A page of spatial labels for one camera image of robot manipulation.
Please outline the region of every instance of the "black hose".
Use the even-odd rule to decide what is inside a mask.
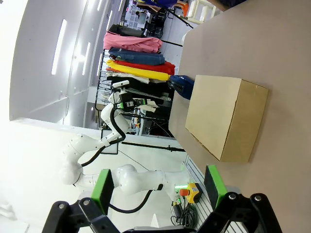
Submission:
[[[110,112],[110,120],[111,123],[113,125],[113,127],[116,129],[116,131],[121,135],[121,138],[118,138],[116,140],[113,140],[110,142],[110,145],[116,144],[118,142],[121,142],[125,139],[125,133],[122,131],[122,129],[120,129],[120,127],[116,124],[115,121],[115,109],[113,108]],[[101,152],[106,148],[106,146],[101,147],[95,154],[94,156],[88,160],[87,162],[81,164],[82,167],[89,165],[90,163],[92,163],[100,154]]]
[[[148,193],[146,194],[144,200],[142,201],[142,203],[141,203],[138,207],[136,207],[135,209],[133,209],[133,210],[122,210],[122,209],[119,209],[119,208],[115,207],[115,206],[112,205],[112,204],[109,204],[109,207],[110,207],[111,209],[115,210],[115,211],[118,211],[118,212],[124,213],[124,214],[132,214],[132,213],[135,213],[135,212],[137,212],[138,210],[140,210],[140,209],[146,204],[146,202],[147,202],[147,200],[148,200],[148,198],[149,198],[149,196],[150,196],[150,194],[151,194],[152,191],[153,191],[153,190],[149,190]]]

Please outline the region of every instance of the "yellow garment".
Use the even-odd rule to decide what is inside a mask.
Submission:
[[[118,71],[128,73],[128,74],[133,74],[133,75],[144,77],[144,78],[167,81],[170,77],[170,75],[167,73],[162,73],[162,72],[157,72],[157,71],[152,71],[152,70],[145,70],[145,69],[137,69],[137,68],[127,67],[127,66],[121,66],[121,65],[115,63],[113,60],[107,61],[106,64],[109,67],[116,69]]]

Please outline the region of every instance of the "white chair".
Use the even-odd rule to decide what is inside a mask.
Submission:
[[[199,4],[204,5],[204,7],[202,8],[200,20],[197,20],[195,19],[195,16],[197,14]],[[180,17],[189,22],[192,22],[195,24],[201,24],[207,20],[209,10],[212,11],[211,16],[209,18],[213,18],[215,15],[216,6],[212,5],[210,2],[206,0],[193,0],[190,4],[187,16],[186,17],[180,16]]]

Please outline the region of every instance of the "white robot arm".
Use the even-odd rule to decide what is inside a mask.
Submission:
[[[128,83],[128,81],[115,83],[114,87],[122,87]],[[114,103],[118,103],[120,100],[119,95],[122,93],[125,93],[123,88],[121,88],[120,92],[112,93],[109,97],[110,103],[104,107],[101,113],[101,118],[112,130],[111,134],[101,140],[79,134],[73,138],[63,150],[63,162],[60,175],[64,184],[75,184],[82,188],[93,188],[99,175],[85,175],[83,174],[83,167],[93,162],[105,147],[124,140],[129,125],[121,115],[122,110],[114,110]],[[78,163],[78,160],[84,153],[93,150],[97,150],[97,152],[90,161],[82,165]],[[142,190],[158,190],[159,186],[161,186],[162,190],[165,190],[172,200],[174,200],[175,195],[174,187],[190,182],[186,170],[180,172],[137,172],[132,165],[127,164],[115,170],[111,170],[111,173],[114,186],[120,186],[121,190],[126,194],[130,195]]]

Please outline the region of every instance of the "white garment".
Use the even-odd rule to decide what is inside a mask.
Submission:
[[[133,78],[136,79],[142,83],[149,83],[149,79],[148,78],[143,78],[143,77],[139,77],[139,76],[135,76],[133,74],[126,74],[126,73],[112,73],[110,76],[112,77],[128,77],[128,78]]]

